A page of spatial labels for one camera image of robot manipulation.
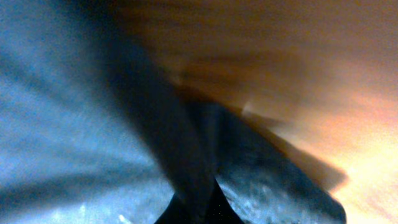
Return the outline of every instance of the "dark blue fabric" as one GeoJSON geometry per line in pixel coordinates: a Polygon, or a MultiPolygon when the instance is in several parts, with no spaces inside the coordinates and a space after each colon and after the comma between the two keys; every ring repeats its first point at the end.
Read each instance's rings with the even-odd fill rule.
{"type": "Polygon", "coordinates": [[[0,223],[154,223],[174,193],[205,217],[215,177],[248,223],[345,222],[238,118],[181,104],[105,3],[0,3],[0,223]]]}

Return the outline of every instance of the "denim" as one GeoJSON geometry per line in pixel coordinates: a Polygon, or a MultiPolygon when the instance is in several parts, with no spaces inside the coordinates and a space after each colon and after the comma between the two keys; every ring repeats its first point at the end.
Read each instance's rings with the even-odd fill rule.
{"type": "Polygon", "coordinates": [[[174,193],[204,215],[215,177],[249,223],[345,222],[238,118],[182,104],[94,2],[0,3],[0,223],[154,223],[174,193]]]}

